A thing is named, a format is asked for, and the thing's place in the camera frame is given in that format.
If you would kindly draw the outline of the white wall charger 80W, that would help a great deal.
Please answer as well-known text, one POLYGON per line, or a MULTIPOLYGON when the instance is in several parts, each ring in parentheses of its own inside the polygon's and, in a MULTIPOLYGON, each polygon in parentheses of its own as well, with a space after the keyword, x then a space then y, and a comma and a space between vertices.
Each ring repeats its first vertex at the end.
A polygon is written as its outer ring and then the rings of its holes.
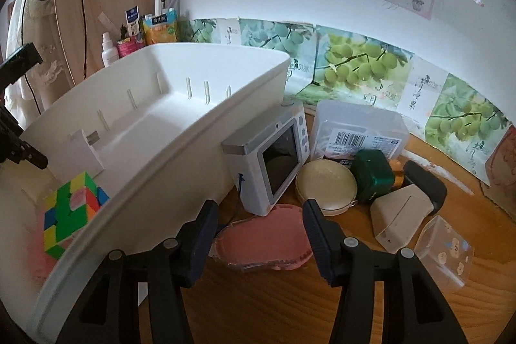
POLYGON ((48 167, 60 182, 71 181, 84 172, 95 178, 104 170, 101 158, 88 143, 82 129, 70 135, 59 145, 51 154, 48 167))

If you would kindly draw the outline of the clear box with stickers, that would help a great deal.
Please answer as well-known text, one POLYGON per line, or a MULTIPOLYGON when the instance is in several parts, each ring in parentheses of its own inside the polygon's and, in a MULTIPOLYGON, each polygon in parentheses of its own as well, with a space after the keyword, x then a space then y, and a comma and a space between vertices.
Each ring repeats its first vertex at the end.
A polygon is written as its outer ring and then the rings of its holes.
POLYGON ((459 291, 469 279, 474 247, 441 216, 422 229, 414 253, 443 293, 459 291))

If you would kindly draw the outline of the multicolour rubik's cube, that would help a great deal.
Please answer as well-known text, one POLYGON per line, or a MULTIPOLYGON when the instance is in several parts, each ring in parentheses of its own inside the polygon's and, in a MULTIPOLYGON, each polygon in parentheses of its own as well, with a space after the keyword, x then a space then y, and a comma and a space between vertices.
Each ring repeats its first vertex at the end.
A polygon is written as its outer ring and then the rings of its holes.
POLYGON ((76 175, 45 198, 43 248, 59 260, 75 237, 92 221, 109 200, 88 172, 76 175))

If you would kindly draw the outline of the pink and white clip toy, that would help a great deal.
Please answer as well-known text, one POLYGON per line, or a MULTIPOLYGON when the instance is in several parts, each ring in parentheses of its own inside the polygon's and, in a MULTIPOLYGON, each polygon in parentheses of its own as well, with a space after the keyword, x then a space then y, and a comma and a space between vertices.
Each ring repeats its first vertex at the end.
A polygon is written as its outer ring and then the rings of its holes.
POLYGON ((44 237, 41 228, 37 228, 30 235, 30 242, 27 245, 27 265, 30 274, 38 283, 43 284, 57 261, 45 253, 44 237))

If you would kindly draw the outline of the beige angular case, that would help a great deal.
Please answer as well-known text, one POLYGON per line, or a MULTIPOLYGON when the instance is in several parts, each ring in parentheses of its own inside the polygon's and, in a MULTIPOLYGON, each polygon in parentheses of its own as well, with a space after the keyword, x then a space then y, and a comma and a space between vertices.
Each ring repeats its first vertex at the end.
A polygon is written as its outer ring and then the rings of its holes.
POLYGON ((380 196, 370 208, 374 237, 394 254, 408 245, 433 210, 430 198, 414 184, 380 196))

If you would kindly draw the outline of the white plastic storage bin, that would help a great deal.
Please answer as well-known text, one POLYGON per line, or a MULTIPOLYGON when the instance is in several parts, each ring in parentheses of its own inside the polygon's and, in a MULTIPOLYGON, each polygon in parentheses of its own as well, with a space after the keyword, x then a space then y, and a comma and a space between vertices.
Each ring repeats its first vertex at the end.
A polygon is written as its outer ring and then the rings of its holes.
POLYGON ((45 155, 74 133, 97 133, 95 181, 108 202, 46 280, 28 248, 44 199, 60 186, 28 162, 1 166, 1 300, 38 343, 56 341, 102 259, 153 248, 232 189, 221 143, 283 100, 288 54, 221 44, 154 44, 75 86, 23 132, 45 155))

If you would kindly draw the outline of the pink oval case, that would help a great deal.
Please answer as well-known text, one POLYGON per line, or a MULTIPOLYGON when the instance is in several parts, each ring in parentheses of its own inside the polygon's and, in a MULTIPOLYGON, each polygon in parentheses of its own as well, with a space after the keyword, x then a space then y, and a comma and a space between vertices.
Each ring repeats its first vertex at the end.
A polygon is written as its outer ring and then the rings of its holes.
POLYGON ((265 217, 230 223, 214 238, 209 256, 237 270, 296 270, 313 256, 302 209, 280 203, 265 217))

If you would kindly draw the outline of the white spray bottle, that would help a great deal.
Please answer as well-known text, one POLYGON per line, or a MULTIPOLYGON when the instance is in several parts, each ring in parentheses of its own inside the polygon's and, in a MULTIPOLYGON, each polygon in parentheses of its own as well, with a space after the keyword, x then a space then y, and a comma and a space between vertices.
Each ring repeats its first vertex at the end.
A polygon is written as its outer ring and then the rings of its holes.
POLYGON ((110 66, 120 58, 119 52, 108 32, 102 34, 102 62, 105 67, 110 66))

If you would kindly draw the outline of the black charger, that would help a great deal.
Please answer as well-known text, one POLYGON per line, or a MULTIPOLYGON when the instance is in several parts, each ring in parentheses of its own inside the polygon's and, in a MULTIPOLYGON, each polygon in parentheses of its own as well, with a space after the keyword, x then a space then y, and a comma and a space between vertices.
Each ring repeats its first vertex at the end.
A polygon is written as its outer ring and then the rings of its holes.
POLYGON ((444 205, 448 193, 445 184, 430 171, 411 160, 404 163, 403 173, 402 186, 417 186, 430 199, 433 205, 430 215, 436 215, 444 205))

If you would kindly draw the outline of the green and gold box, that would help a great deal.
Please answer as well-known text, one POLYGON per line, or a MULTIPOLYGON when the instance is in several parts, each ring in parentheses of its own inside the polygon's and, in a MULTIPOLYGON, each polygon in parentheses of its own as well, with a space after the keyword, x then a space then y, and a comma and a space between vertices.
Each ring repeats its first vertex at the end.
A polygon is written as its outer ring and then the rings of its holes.
POLYGON ((371 203, 404 183, 402 164, 387 159, 377 149, 362 149, 355 154, 350 171, 357 183, 356 199, 360 203, 371 203))

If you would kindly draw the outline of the gold oval compact case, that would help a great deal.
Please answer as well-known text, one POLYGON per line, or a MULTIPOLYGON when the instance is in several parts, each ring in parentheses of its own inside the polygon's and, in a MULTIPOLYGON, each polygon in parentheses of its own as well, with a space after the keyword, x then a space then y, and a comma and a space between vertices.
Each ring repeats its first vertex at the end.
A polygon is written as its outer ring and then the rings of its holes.
POLYGON ((357 202, 358 186, 352 172, 340 163, 316 160, 302 166, 296 176, 296 195, 301 203, 316 200, 326 217, 335 217, 357 202))

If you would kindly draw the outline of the red pen can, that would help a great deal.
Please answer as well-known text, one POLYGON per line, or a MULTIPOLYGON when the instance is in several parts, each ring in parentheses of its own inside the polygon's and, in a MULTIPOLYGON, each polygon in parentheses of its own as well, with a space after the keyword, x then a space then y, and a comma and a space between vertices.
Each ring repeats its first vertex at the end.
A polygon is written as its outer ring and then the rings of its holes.
POLYGON ((126 37, 119 40, 116 44, 116 48, 120 58, 124 58, 143 49, 146 46, 145 38, 141 35, 126 37))

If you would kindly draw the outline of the brown cardboard sheet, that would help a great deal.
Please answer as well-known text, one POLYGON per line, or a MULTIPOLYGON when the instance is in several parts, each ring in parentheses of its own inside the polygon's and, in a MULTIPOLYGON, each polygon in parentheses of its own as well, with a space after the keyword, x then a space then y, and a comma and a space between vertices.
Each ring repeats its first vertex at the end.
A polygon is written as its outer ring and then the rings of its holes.
POLYGON ((485 164, 489 184, 481 184, 485 197, 515 219, 516 133, 511 126, 485 164))

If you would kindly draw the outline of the translucent plastic box with barcode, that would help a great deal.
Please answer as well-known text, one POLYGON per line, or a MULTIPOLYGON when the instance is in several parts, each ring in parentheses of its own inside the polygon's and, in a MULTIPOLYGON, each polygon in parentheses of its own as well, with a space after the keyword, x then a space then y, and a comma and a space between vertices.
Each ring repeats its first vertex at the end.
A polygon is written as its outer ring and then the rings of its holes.
POLYGON ((396 112, 321 100, 311 127, 311 160, 326 158, 347 165, 362 149, 376 149, 393 159, 405 148, 408 137, 408 129, 396 112))

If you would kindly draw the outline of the grape pattern paper backdrop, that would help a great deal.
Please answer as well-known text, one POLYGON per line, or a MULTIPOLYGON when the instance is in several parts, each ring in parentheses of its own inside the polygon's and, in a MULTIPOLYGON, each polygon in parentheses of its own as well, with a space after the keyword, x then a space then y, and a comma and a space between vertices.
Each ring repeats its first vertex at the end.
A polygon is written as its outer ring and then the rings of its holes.
POLYGON ((412 52, 350 31, 289 22, 201 18, 180 21, 178 30, 182 42, 286 52, 286 94, 310 108, 339 100, 399 113, 414 136, 494 183, 493 154, 511 122, 467 82, 412 52))

